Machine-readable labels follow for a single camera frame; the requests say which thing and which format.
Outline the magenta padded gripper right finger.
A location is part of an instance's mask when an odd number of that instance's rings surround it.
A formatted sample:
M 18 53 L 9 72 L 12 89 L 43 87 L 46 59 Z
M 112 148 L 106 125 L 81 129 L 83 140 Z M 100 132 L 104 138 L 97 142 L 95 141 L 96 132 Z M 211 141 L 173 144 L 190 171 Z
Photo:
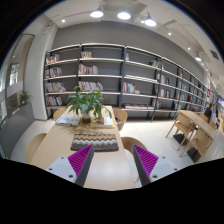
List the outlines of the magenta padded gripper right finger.
M 166 157 L 158 157 L 140 146 L 133 145 L 132 152 L 143 186 L 179 170 L 179 167 Z

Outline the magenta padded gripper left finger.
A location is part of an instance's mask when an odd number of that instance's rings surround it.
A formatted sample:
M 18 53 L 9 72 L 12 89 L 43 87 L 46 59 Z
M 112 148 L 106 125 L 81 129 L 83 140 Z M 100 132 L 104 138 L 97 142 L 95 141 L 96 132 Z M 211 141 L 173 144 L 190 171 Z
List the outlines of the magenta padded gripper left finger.
M 69 157 L 60 156 L 47 168 L 47 171 L 83 187 L 93 155 L 93 146 L 87 146 Z

